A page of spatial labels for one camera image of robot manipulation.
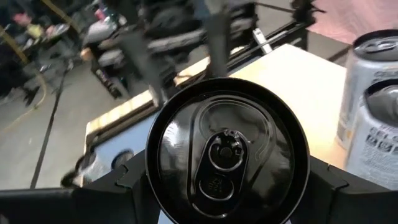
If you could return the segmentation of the white Celsius beverage can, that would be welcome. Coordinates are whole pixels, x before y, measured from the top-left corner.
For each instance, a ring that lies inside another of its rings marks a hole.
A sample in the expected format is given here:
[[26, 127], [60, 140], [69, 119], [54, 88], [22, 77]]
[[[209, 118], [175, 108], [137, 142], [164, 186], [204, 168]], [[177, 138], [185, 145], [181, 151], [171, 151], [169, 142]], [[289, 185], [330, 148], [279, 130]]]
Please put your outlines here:
[[68, 171], [60, 181], [60, 185], [66, 188], [79, 188], [89, 184], [98, 178], [100, 165], [95, 153], [87, 153], [81, 156], [73, 169]]
[[112, 163], [111, 163], [111, 168], [116, 169], [121, 165], [124, 165], [129, 159], [131, 159], [134, 156], [134, 151], [131, 149], [125, 149], [118, 153]]
[[238, 78], [186, 87], [147, 138], [146, 174], [175, 224], [286, 224], [309, 173], [296, 115], [267, 88]]
[[372, 84], [359, 98], [345, 171], [398, 190], [398, 79]]

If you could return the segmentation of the silver mounting plate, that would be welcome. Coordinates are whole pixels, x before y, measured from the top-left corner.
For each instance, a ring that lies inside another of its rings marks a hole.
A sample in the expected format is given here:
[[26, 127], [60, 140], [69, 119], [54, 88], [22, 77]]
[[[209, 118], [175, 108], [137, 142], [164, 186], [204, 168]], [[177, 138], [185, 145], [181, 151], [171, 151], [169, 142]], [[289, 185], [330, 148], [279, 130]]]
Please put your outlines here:
[[271, 46], [268, 44], [267, 39], [265, 38], [262, 30], [260, 28], [256, 28], [252, 31], [253, 37], [256, 40], [257, 44], [261, 47], [264, 55], [272, 52]]

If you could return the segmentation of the blue table mat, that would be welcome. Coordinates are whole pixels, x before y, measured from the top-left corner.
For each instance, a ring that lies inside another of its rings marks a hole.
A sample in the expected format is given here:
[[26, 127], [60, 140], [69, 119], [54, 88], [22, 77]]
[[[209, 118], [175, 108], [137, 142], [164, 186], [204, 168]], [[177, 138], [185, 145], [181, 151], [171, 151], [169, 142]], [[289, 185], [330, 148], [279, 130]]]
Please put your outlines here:
[[[110, 166], [119, 153], [132, 151], [135, 158], [128, 164], [129, 171], [133, 173], [137, 169], [144, 170], [145, 160], [142, 151], [146, 148], [147, 136], [156, 116], [157, 113], [154, 113], [95, 146], [94, 151], [98, 158], [106, 166]], [[141, 174], [141, 177], [133, 185], [132, 195], [139, 221], [152, 223], [157, 215], [157, 224], [173, 224], [159, 208], [145, 174]]]

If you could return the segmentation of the wooden shelf board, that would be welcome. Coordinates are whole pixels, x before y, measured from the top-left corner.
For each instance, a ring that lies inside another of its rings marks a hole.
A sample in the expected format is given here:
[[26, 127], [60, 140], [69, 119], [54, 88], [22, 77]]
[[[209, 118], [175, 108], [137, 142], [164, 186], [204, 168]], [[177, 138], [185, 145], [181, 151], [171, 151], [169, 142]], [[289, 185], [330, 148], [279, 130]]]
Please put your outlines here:
[[285, 44], [233, 73], [279, 96], [300, 121], [312, 156], [343, 168], [346, 151], [336, 130], [346, 69]]

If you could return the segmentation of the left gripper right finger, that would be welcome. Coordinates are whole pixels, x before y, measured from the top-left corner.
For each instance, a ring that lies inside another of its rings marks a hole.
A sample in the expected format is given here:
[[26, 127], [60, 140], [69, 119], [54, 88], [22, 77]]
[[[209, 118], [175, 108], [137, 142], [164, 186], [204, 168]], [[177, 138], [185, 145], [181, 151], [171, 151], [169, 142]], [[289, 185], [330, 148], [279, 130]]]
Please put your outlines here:
[[341, 169], [316, 157], [310, 158], [310, 175], [304, 195], [292, 215], [292, 224], [329, 224], [336, 191], [348, 186], [338, 177]]

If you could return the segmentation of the white Celsius can yellow band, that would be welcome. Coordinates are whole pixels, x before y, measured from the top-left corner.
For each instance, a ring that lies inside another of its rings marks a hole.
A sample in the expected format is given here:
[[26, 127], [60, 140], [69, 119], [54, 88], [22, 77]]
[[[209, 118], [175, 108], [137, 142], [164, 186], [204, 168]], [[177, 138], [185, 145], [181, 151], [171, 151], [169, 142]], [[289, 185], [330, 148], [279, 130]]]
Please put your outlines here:
[[398, 29], [358, 37], [348, 52], [346, 78], [337, 128], [342, 148], [349, 148], [359, 97], [373, 83], [398, 78]]

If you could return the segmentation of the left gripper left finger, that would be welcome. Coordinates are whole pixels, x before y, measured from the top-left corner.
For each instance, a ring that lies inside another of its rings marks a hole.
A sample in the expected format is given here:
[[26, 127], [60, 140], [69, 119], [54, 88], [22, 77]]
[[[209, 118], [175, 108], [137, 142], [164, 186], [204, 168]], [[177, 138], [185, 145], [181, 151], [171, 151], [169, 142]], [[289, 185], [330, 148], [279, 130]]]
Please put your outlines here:
[[146, 224], [145, 153], [139, 152], [99, 179], [74, 191], [83, 218], [94, 224]]

